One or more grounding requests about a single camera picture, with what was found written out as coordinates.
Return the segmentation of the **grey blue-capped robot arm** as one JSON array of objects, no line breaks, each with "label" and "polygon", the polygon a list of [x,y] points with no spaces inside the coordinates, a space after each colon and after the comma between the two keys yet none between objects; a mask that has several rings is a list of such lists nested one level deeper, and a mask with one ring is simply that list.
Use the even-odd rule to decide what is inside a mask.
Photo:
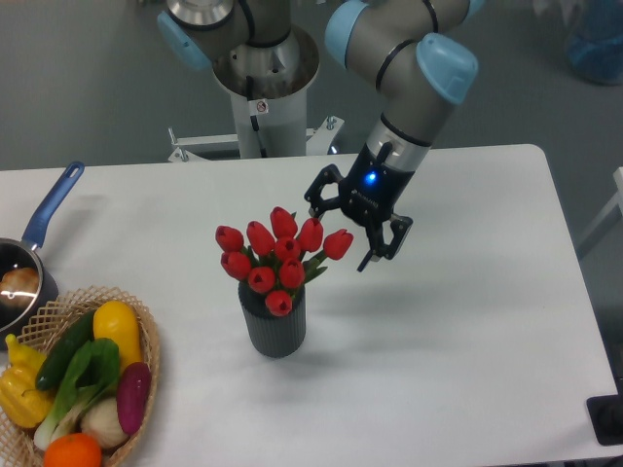
[{"label": "grey blue-capped robot arm", "polygon": [[[480,8],[464,0],[346,1],[327,22],[327,52],[387,105],[349,172],[322,169],[305,198],[313,217],[340,210],[365,230],[367,261],[392,259],[412,227],[395,203],[479,68],[447,33]],[[157,25],[180,61],[210,69],[230,95],[242,158],[304,153],[319,56],[288,2],[169,1]]]}]

